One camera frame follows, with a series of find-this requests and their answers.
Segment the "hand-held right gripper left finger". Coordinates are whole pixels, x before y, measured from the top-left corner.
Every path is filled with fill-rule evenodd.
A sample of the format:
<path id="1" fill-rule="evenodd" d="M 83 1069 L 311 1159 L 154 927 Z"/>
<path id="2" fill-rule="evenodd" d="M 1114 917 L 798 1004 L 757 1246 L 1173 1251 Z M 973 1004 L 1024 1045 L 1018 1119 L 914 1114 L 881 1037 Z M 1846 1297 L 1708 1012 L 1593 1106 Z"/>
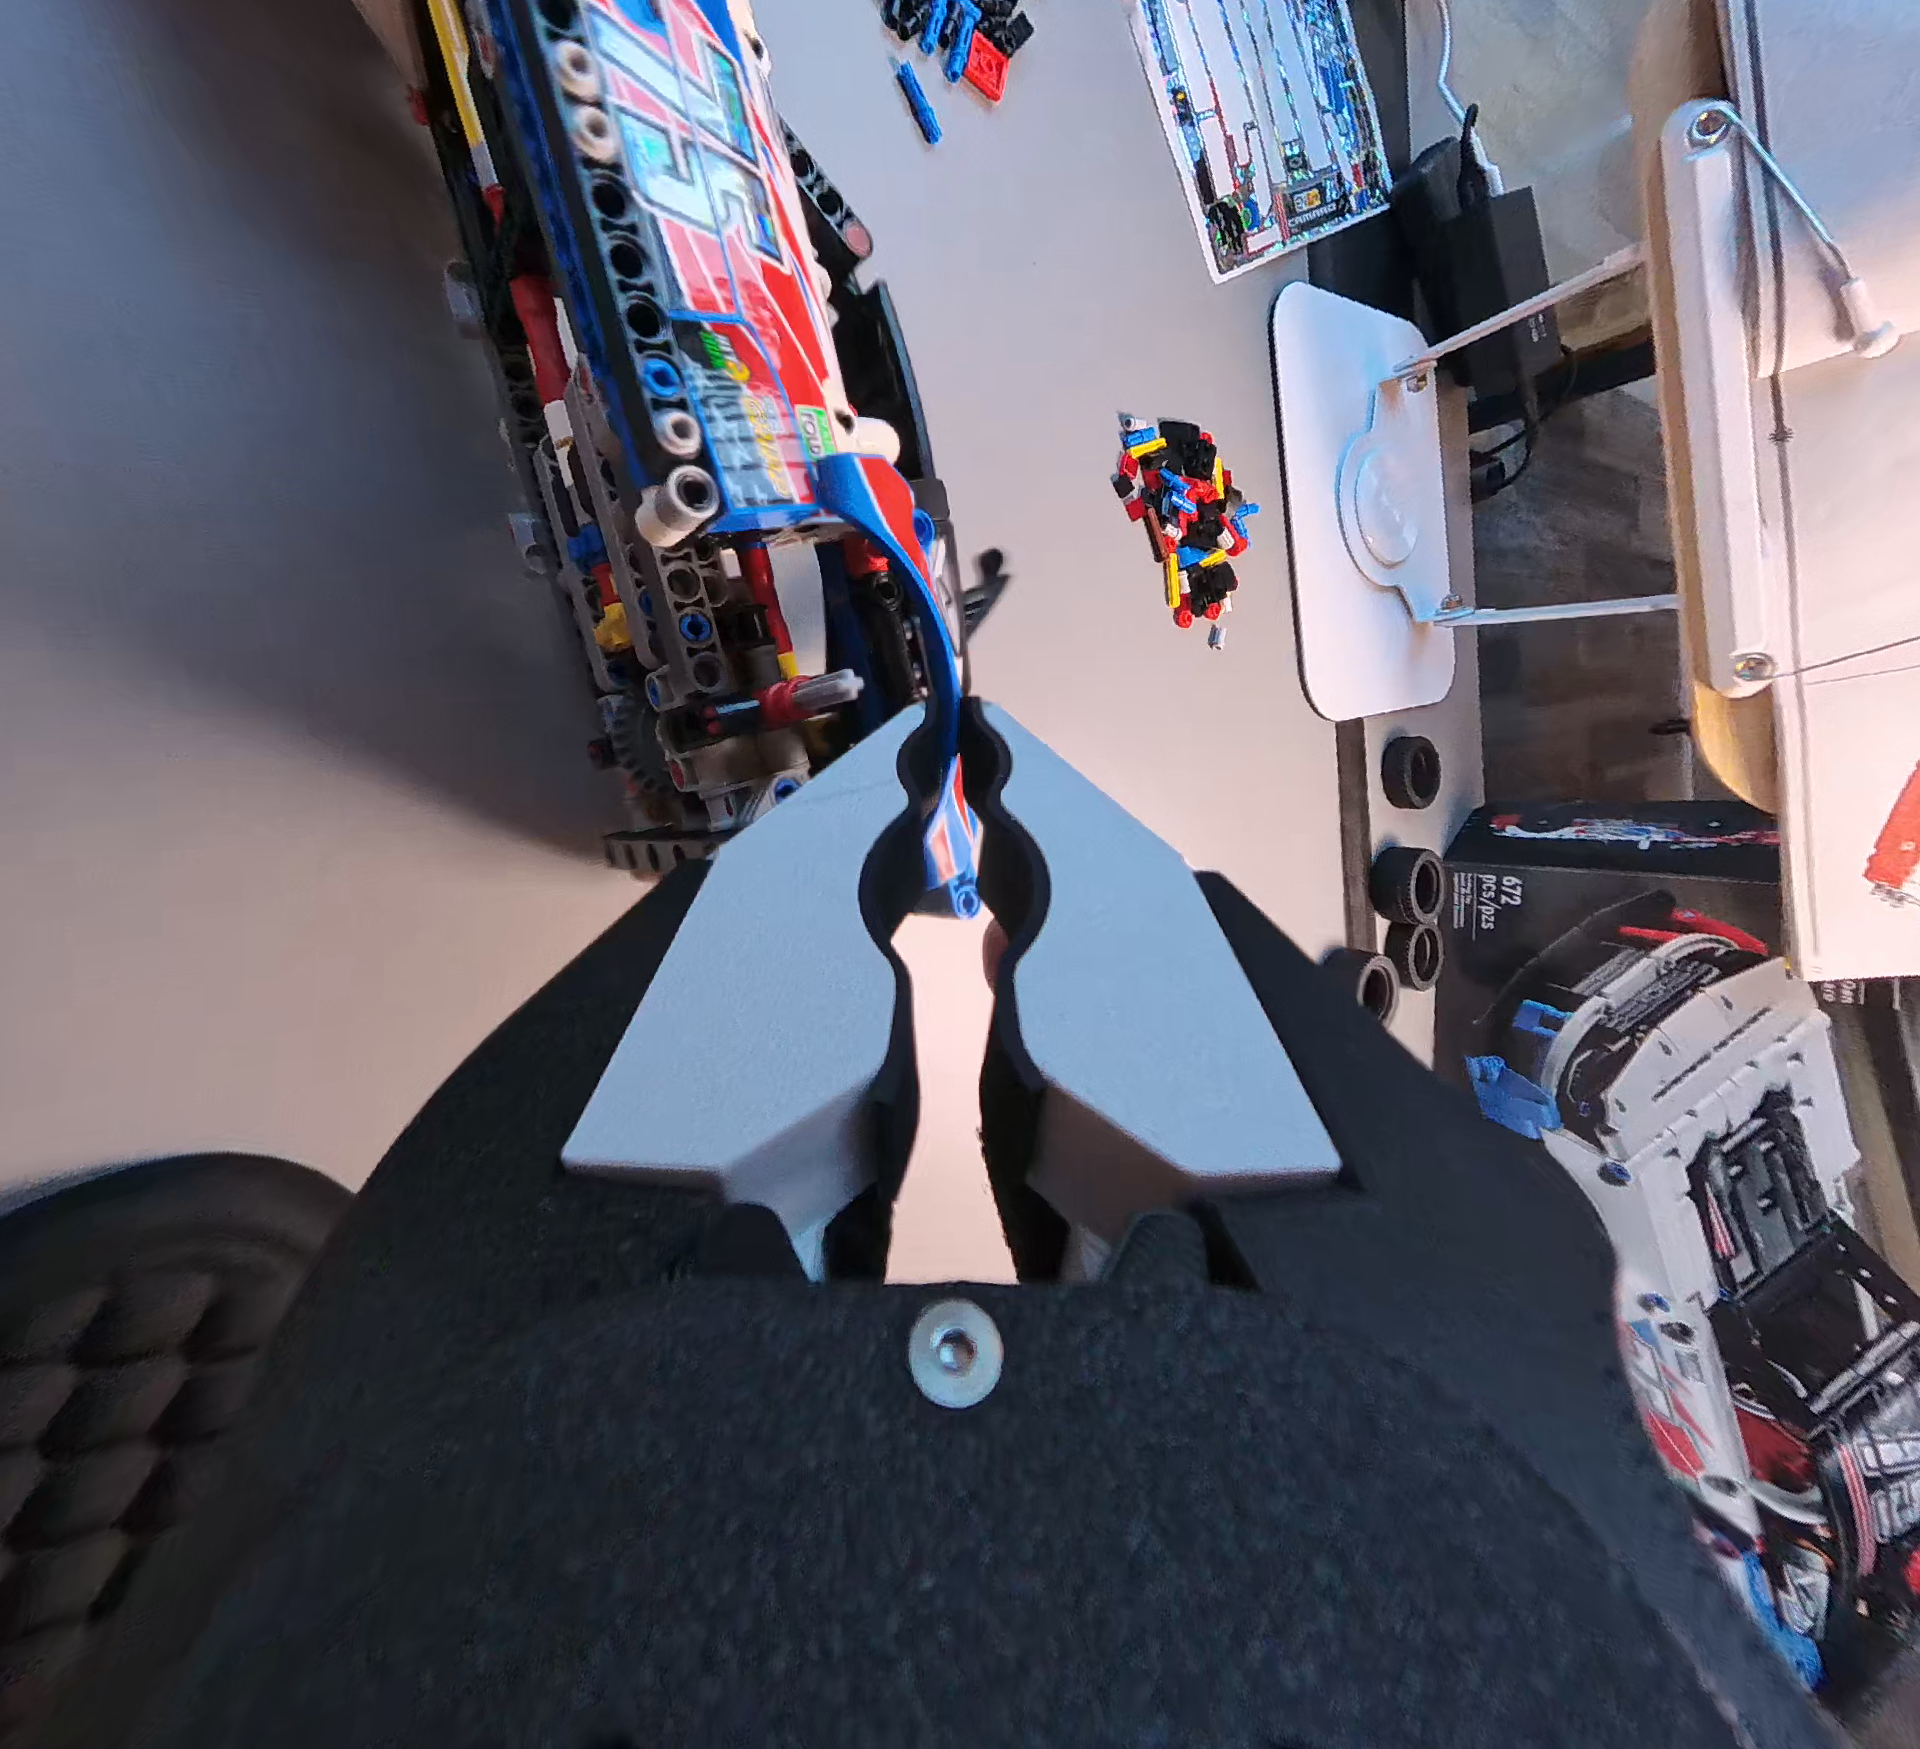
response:
<path id="1" fill-rule="evenodd" d="M 911 981 L 925 890 L 898 712 L 742 831 L 699 889 L 564 1140 L 573 1176 L 771 1210 L 803 1270 L 884 1275 L 918 1131 Z"/>

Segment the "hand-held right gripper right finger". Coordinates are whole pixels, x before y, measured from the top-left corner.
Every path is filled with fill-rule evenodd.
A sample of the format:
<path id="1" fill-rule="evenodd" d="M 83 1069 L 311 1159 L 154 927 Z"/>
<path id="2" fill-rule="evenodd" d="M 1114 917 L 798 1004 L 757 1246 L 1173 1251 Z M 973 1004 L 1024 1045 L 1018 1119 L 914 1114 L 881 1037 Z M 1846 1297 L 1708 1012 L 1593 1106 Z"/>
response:
<path id="1" fill-rule="evenodd" d="M 1005 710 L 960 718 L 999 936 L 978 1078 L 1020 1281 L 1098 1278 L 1136 1219 L 1331 1186 L 1334 1140 L 1180 852 Z"/>

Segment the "blue curved lego panel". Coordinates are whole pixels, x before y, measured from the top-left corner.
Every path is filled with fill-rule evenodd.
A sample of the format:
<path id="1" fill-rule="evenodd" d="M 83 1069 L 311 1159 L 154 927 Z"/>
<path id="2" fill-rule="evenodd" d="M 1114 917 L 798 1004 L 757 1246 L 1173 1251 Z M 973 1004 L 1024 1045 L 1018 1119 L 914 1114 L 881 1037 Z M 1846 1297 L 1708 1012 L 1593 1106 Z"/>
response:
<path id="1" fill-rule="evenodd" d="M 956 921 L 981 913 L 981 824 L 960 763 L 960 647 L 933 572 L 936 525 L 908 477 L 882 457 L 841 451 L 813 467 L 821 513 L 843 536 L 872 551 L 898 589 L 914 626 L 925 708 L 920 732 L 903 749 L 908 794 L 922 833 L 925 909 Z"/>

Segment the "white book stand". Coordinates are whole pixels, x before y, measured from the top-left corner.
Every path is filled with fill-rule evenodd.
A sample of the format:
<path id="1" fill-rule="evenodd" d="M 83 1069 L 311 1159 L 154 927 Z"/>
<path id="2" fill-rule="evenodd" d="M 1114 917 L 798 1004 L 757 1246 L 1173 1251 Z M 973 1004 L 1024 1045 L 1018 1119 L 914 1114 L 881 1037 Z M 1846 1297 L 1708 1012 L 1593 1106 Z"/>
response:
<path id="1" fill-rule="evenodd" d="M 1745 338 L 1740 152 L 1765 159 L 1729 90 L 1658 113 L 1646 230 L 1557 288 L 1528 296 L 1442 343 L 1412 320 L 1292 283 L 1274 302 L 1271 350 L 1282 420 L 1287 553 L 1308 702 L 1329 721 L 1439 704 L 1452 687 L 1454 639 L 1516 626 L 1522 610 L 1472 609 L 1452 597 L 1442 490 L 1442 415 L 1435 379 L 1448 354 L 1566 305 L 1607 281 L 1637 277 L 1646 301 L 1666 288 L 1672 312 L 1652 322 L 1655 379 L 1678 401 L 1667 464 L 1685 464 L 1674 525 L 1678 594 L 1634 599 L 1618 613 L 1676 610 L 1696 626 L 1696 706 L 1761 714 L 1780 811 L 1768 687 L 1767 525 L 1756 493 L 1753 370 Z"/>

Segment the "lego race car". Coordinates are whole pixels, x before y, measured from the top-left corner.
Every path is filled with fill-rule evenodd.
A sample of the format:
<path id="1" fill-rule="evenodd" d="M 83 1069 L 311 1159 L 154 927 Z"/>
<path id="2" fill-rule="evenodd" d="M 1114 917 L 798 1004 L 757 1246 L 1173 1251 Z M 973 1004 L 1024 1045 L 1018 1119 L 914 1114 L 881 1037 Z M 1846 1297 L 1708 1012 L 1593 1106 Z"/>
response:
<path id="1" fill-rule="evenodd" d="M 611 867 L 709 856 L 901 710 L 913 622 L 813 467 L 882 457 L 933 516 L 967 644 L 999 551 L 960 559 L 868 228 L 780 116 L 749 0 L 401 0 L 410 105 L 460 232 L 510 525 L 578 635 Z"/>

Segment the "lego instruction booklet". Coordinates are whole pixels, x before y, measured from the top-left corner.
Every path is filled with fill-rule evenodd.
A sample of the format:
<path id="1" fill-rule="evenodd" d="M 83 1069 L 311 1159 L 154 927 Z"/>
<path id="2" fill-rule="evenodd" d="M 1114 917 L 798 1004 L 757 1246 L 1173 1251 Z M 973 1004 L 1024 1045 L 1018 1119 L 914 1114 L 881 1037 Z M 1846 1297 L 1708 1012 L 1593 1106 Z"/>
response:
<path id="1" fill-rule="evenodd" d="M 1717 0 L 1790 959 L 1918 969 L 1918 0 Z"/>

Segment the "holographic sticker sheet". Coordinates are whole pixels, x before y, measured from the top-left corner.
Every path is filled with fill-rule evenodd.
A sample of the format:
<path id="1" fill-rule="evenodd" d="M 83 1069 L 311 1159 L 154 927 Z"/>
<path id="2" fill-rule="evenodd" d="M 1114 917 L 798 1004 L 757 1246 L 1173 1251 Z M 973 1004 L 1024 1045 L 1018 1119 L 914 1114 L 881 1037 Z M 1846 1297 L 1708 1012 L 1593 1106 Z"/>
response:
<path id="1" fill-rule="evenodd" d="M 1347 0 L 1121 0 L 1213 283 L 1388 208 Z"/>

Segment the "black lego box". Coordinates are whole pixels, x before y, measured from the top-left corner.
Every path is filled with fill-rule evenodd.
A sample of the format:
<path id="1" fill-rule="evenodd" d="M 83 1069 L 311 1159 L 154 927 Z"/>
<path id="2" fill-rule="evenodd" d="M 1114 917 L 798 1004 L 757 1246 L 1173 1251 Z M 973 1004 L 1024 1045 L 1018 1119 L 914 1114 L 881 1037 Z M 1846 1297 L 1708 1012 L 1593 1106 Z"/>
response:
<path id="1" fill-rule="evenodd" d="M 1840 1027 L 1743 802 L 1513 802 L 1446 856 L 1435 1067 L 1618 1258 L 1646 1436 L 1797 1681 L 1859 1718 L 1915 1644 L 1915 1283 L 1862 1232 Z"/>

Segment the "pile of mixed lego pieces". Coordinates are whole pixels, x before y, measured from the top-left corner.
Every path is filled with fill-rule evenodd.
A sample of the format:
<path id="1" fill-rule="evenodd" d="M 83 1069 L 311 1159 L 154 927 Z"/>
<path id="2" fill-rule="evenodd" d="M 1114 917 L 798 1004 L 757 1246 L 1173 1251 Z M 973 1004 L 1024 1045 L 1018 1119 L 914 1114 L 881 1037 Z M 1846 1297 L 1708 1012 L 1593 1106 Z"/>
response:
<path id="1" fill-rule="evenodd" d="M 1208 430 L 1186 420 L 1115 415 L 1111 487 L 1144 532 L 1175 629 L 1200 626 L 1215 654 L 1226 645 L 1235 562 L 1257 515 L 1235 485 Z"/>

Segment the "black power adapter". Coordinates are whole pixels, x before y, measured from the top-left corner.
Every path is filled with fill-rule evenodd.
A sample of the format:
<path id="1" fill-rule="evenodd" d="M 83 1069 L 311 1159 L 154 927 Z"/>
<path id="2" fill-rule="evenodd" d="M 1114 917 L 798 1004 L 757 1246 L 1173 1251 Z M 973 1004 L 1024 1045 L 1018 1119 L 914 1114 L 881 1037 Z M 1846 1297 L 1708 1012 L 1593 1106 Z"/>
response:
<path id="1" fill-rule="evenodd" d="M 1422 327 L 1452 338 L 1548 290 L 1548 265 L 1531 192 L 1492 193 L 1490 176 L 1466 135 L 1418 153 L 1390 193 Z M 1444 358 L 1475 396 L 1522 394 L 1559 362 L 1557 312 L 1539 311 Z"/>

